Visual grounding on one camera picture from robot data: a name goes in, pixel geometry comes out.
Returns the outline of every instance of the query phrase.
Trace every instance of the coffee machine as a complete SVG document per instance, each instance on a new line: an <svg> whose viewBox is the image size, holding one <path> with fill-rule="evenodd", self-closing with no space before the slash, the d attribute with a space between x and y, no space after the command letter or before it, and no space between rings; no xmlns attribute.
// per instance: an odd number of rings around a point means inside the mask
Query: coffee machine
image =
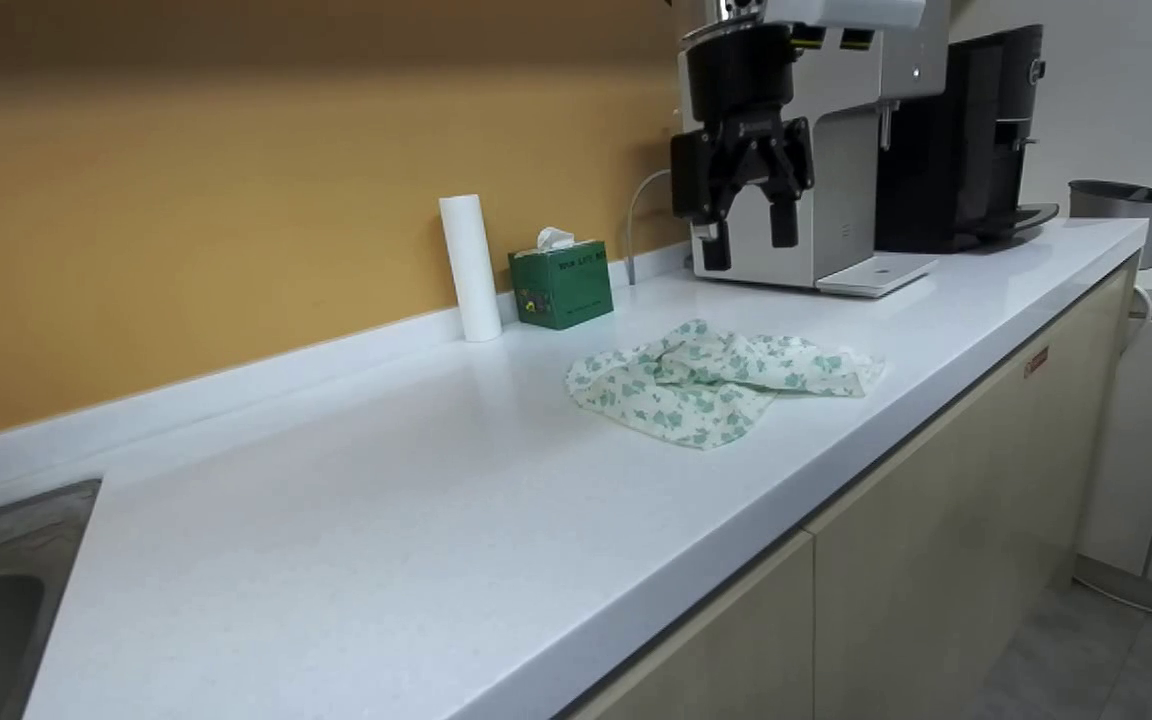
<svg viewBox="0 0 1152 720"><path fill-rule="evenodd" d="M945 98L901 103L880 151L880 249L997 249L1037 236L1057 218L1057 203L1014 203L1042 76L1041 50L1041 23L953 45Z"/></svg>
<svg viewBox="0 0 1152 720"><path fill-rule="evenodd" d="M884 297L874 156L895 101L945 90L947 0L675 0L673 207L705 280Z"/></svg>

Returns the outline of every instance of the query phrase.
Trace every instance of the patterned towel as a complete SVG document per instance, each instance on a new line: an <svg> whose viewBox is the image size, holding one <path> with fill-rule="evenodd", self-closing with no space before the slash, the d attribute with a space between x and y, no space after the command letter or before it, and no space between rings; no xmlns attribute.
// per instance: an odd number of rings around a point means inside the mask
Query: patterned towel
<svg viewBox="0 0 1152 720"><path fill-rule="evenodd" d="M880 362L803 338L735 338L705 319L627 351L587 356L568 392L580 410L685 450L749 437L774 395L865 395Z"/></svg>

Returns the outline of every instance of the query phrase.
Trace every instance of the grey floor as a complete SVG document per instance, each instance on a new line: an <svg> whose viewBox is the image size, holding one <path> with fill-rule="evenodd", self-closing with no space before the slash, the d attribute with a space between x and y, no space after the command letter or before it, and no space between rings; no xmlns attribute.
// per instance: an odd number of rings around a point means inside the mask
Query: grey floor
<svg viewBox="0 0 1152 720"><path fill-rule="evenodd" d="M1051 589L972 720L1152 720L1152 618L1075 584Z"/></svg>

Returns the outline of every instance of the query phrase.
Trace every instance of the trash bin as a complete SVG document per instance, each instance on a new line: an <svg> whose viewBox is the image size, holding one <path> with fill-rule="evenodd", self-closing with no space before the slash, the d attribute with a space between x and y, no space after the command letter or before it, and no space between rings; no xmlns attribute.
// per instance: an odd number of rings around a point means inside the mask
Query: trash bin
<svg viewBox="0 0 1152 720"><path fill-rule="evenodd" d="M1152 269L1152 188L1111 179L1072 179L1068 218L1142 218L1146 236L1138 249L1138 269Z"/></svg>

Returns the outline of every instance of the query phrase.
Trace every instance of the backsplash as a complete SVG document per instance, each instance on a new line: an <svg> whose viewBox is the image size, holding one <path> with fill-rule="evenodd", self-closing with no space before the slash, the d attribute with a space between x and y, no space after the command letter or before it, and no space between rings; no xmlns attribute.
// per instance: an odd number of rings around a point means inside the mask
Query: backsplash
<svg viewBox="0 0 1152 720"><path fill-rule="evenodd" d="M225 4L0 27L0 427L449 309L443 193L618 255L662 168L666 8Z"/></svg>

